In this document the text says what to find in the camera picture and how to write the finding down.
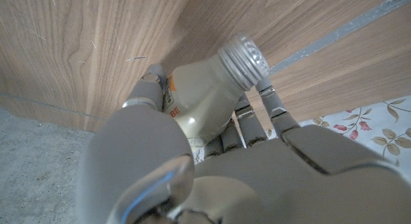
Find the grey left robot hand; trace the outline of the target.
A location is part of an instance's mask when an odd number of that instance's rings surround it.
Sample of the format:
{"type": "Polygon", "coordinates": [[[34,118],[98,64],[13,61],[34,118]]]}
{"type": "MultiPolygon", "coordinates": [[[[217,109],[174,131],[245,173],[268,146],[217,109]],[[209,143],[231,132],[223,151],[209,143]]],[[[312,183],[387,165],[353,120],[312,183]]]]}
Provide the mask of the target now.
{"type": "Polygon", "coordinates": [[[195,164],[159,108],[152,65],[84,149],[81,223],[409,223],[410,180],[391,160],[326,128],[280,115],[278,138],[195,164]]]}

